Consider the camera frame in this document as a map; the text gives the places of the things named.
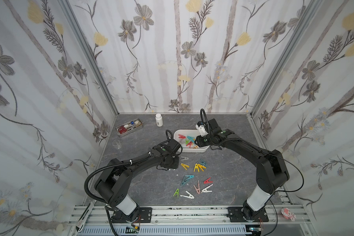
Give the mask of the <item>lime green clothespin bottom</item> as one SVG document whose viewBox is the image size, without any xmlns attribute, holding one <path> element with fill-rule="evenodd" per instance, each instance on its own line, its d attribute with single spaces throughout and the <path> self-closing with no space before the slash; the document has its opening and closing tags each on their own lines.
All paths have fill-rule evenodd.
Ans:
<svg viewBox="0 0 354 236">
<path fill-rule="evenodd" d="M 179 189 L 176 189 L 175 190 L 175 192 L 174 192 L 174 194 L 173 194 L 173 197 L 179 197 L 179 195 L 180 195 L 180 190 Z"/>
</svg>

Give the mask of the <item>pink clothespin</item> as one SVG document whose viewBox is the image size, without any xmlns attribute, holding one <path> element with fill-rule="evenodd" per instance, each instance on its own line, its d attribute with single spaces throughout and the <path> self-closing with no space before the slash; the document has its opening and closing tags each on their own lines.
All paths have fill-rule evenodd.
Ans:
<svg viewBox="0 0 354 236">
<path fill-rule="evenodd" d="M 201 189 L 200 189 L 200 182 L 197 182 L 197 185 L 194 185 L 196 193 L 199 195 L 201 194 Z"/>
</svg>

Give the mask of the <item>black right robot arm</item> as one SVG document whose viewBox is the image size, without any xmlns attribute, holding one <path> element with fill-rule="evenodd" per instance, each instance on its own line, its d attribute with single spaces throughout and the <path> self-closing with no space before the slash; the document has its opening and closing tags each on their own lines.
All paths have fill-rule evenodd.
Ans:
<svg viewBox="0 0 354 236">
<path fill-rule="evenodd" d="M 229 129 L 221 129 L 215 119 L 208 120 L 204 109 L 200 110 L 201 121 L 197 123 L 200 135 L 196 137 L 198 147 L 216 146 L 229 149 L 248 160 L 256 168 L 256 187 L 240 210 L 240 218 L 254 222 L 265 215 L 265 206 L 275 192 L 290 179 L 286 164 L 277 150 L 267 150 L 240 138 Z"/>
</svg>

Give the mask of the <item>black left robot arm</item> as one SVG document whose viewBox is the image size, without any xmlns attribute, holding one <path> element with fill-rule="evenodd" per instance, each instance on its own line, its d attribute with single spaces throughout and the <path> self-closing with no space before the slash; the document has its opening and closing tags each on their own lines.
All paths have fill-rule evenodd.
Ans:
<svg viewBox="0 0 354 236">
<path fill-rule="evenodd" d="M 110 210 L 117 208 L 125 221 L 139 220 L 140 207 L 128 195 L 133 178 L 152 167 L 168 171 L 180 164 L 181 144 L 170 130 L 166 130 L 166 138 L 143 155 L 127 161 L 115 158 L 89 174 L 84 182 L 85 193 L 93 200 L 108 204 Z"/>
</svg>

